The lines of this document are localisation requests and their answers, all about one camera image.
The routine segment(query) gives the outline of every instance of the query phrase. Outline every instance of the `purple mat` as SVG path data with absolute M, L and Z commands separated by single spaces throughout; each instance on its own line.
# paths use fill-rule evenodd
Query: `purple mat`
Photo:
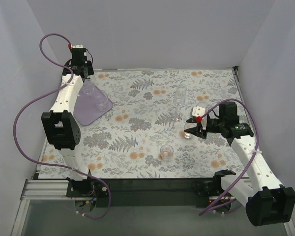
M 110 99 L 108 99 L 106 110 L 100 111 L 96 108 L 92 97 L 82 92 L 83 88 L 89 86 L 90 84 L 91 82 L 89 80 L 84 81 L 84 85 L 79 92 L 79 96 L 73 111 L 74 118 L 81 125 L 89 125 L 93 123 L 95 120 L 113 108 L 113 102 Z M 94 86 L 94 91 L 101 92 L 97 86 Z

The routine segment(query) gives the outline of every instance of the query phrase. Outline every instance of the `floral pattern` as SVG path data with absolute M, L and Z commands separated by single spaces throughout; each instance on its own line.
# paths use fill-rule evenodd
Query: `floral pattern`
M 208 108 L 226 98 L 240 99 L 231 70 L 96 72 L 91 80 L 114 103 L 91 125 L 79 125 L 81 156 L 92 175 L 182 178 L 212 177 L 222 169 L 242 171 L 239 158 L 221 135 L 208 134 L 206 140 L 186 139 L 183 132 L 197 103 Z M 187 96 L 177 116 L 173 98 L 180 83 L 187 85 Z M 247 122 L 241 105 L 238 114 L 241 122 Z M 174 148 L 170 161 L 160 157 L 164 144 Z M 65 164 L 50 144 L 41 158 L 47 163 Z M 68 169 L 41 166 L 39 170 L 39 178 L 68 176 Z

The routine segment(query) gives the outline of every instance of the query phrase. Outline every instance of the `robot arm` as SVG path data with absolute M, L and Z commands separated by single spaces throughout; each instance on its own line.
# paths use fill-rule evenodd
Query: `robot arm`
M 207 138 L 207 133 L 221 133 L 244 166 L 249 162 L 252 153 L 256 152 L 255 159 L 247 171 L 250 180 L 242 178 L 229 191 L 245 206 L 250 222 L 255 226 L 288 222 L 295 204 L 295 191 L 291 187 L 284 187 L 267 165 L 261 152 L 254 150 L 254 134 L 248 124 L 239 123 L 237 105 L 234 102 L 222 103 L 217 118 L 210 118 L 208 115 L 206 119 L 201 119 L 200 116 L 205 112 L 202 107 L 194 107 L 191 119 L 187 122 L 196 123 L 197 127 L 185 132 L 203 139 Z M 235 175 L 232 171 L 215 173 L 220 192 L 235 181 Z
M 88 174 L 89 170 L 83 163 L 78 145 L 81 132 L 73 117 L 73 110 L 84 80 L 94 74 L 94 71 L 91 62 L 87 60 L 86 48 L 82 45 L 72 47 L 71 54 L 71 64 L 68 66 L 74 72 L 73 79 L 67 84 L 71 74 L 64 69 L 61 86 L 67 86 L 59 91 L 54 105 L 49 112 L 42 114 L 41 120 L 48 142 L 59 150 L 66 165 Z M 75 172 L 72 172 L 70 177 L 74 180 L 86 179 L 86 176 Z

